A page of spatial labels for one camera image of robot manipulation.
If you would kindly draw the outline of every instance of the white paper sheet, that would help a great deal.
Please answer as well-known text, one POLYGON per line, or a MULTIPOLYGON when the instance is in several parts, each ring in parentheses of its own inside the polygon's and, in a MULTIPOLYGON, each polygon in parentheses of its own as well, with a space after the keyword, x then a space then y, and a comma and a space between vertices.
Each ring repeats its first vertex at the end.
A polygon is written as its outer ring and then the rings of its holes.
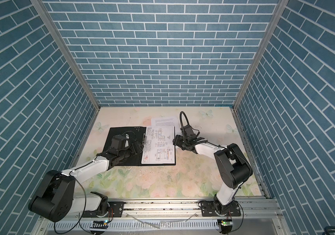
POLYGON ((174 126, 175 133, 177 135, 181 133, 181 126, 178 122, 178 118, 175 116, 152 118, 151 124, 152 126, 174 126))
POLYGON ((147 126, 142 164, 174 164, 174 126, 147 126))

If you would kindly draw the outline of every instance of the floral tabletop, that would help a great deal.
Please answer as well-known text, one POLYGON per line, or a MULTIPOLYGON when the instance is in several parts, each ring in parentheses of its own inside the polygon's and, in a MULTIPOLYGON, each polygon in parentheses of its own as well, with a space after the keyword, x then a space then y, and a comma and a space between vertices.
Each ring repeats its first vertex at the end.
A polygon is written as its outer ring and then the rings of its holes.
MULTIPOLYGON (((153 117, 176 116, 184 111, 200 136, 212 143, 237 144, 246 156, 229 107, 109 107, 101 108, 77 165, 102 152, 109 128, 149 126, 153 117)), ((120 166, 98 174, 82 185, 109 198, 212 197, 222 180, 216 161, 204 155, 176 148, 174 166, 120 166)), ((260 196, 252 175, 236 194, 260 196)))

